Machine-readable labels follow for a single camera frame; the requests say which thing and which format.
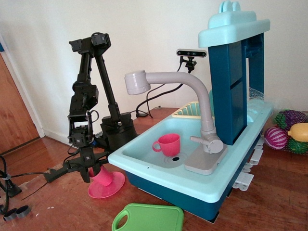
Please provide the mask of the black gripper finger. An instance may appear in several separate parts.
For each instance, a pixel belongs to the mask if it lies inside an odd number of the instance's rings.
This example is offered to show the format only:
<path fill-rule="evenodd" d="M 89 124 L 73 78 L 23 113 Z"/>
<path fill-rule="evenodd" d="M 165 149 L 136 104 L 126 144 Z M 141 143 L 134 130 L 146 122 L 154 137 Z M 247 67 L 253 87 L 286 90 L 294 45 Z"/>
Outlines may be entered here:
<path fill-rule="evenodd" d="M 80 175 L 85 183 L 90 183 L 89 169 L 86 167 L 79 168 Z"/>
<path fill-rule="evenodd" d="M 92 176 L 95 177 L 96 175 L 98 175 L 101 171 L 101 165 L 98 163 L 96 164 L 93 168 L 92 168 Z"/>

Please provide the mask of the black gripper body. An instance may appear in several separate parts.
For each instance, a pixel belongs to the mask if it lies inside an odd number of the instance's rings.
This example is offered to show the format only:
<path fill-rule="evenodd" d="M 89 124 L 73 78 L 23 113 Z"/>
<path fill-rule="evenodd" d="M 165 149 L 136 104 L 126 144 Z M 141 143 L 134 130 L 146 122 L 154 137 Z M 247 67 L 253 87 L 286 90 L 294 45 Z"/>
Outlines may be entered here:
<path fill-rule="evenodd" d="M 92 147 L 78 148 L 74 152 L 68 152 L 69 156 L 63 161 L 63 166 L 76 171 L 80 167 L 93 168 L 96 164 L 108 163 L 108 151 L 94 153 Z"/>

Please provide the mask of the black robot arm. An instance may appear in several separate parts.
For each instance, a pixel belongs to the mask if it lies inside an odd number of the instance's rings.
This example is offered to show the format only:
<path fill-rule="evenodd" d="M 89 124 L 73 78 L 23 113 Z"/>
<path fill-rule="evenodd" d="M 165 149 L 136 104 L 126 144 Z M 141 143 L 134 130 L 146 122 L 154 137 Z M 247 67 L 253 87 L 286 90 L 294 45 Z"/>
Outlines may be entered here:
<path fill-rule="evenodd" d="M 90 182 L 89 171 L 98 174 L 108 161 L 108 155 L 137 137 L 131 113 L 121 113 L 115 100 L 105 67 L 103 54 L 111 47 L 107 33 L 93 33 L 90 37 L 69 43 L 72 51 L 81 55 L 77 80 L 72 86 L 74 95 L 69 109 L 69 143 L 77 148 L 78 158 L 65 161 L 68 171 L 78 171 L 84 182 Z M 96 61 L 108 101 L 110 115 L 102 119 L 102 135 L 93 134 L 91 110 L 98 103 L 99 91 L 91 83 L 91 61 Z"/>

